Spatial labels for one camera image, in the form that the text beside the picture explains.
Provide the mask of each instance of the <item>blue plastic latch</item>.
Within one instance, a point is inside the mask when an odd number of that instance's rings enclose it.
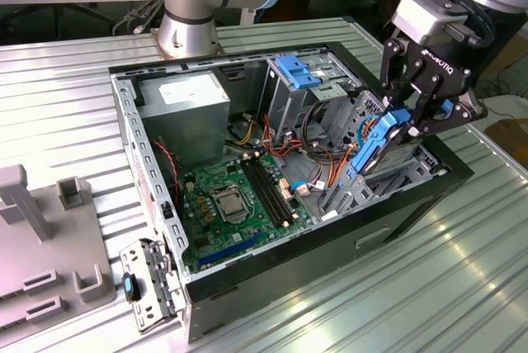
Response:
[[[444,111],[446,115],[449,115],[451,111],[453,110],[453,101],[451,100],[444,101],[442,103],[441,109],[442,111]]]
[[[378,148],[383,148],[387,144],[390,130],[394,126],[402,125],[410,119],[411,114],[404,108],[390,111],[383,115],[372,130],[372,133],[369,134],[365,144],[360,148],[360,152],[352,159],[351,165],[354,170],[360,173]]]
[[[129,278],[129,277],[127,277],[127,278],[125,279],[125,291],[126,291],[126,292],[130,292],[130,291],[132,291],[132,282],[130,281],[130,278]]]
[[[282,73],[293,83],[295,89],[306,87],[316,87],[322,81],[313,76],[308,70],[308,66],[302,63],[296,56],[280,56],[276,59]]]

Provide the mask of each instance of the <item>yellow wire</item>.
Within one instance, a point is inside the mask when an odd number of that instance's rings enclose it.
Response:
[[[253,124],[254,123],[255,123],[254,121],[251,121],[251,123],[249,124],[249,128],[247,129],[246,137],[244,137],[242,140],[238,141],[237,145],[244,145],[245,143],[247,143],[249,141],[249,139],[251,138],[251,131],[253,129]]]

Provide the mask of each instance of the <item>green motherboard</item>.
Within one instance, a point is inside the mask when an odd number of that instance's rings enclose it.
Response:
[[[262,172],[258,176],[249,172],[246,165],[240,159],[216,163],[184,176],[186,186],[180,218],[189,248],[183,260],[191,273],[312,225],[309,212],[293,194],[288,200],[281,199],[280,206],[266,207],[270,192],[263,191],[261,183],[281,194],[280,183],[284,179],[271,155],[261,155],[257,160],[256,166]],[[276,222],[278,207],[291,214],[290,222]]]

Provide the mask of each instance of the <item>ribbed metal surface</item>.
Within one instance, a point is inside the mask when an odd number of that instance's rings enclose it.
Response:
[[[341,19],[219,37],[227,51],[340,40],[380,68],[379,45]],[[24,164],[30,188],[72,175],[92,184],[118,286],[113,303],[7,351],[526,351],[526,180],[467,128],[441,137],[475,176],[404,237],[194,346],[176,323],[141,337],[118,252],[147,230],[106,68],[159,59],[149,35],[0,49],[0,166]]]

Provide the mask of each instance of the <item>gray plastic holder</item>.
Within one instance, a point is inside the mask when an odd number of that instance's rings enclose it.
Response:
[[[116,297],[89,184],[27,185],[0,168],[0,348]]]

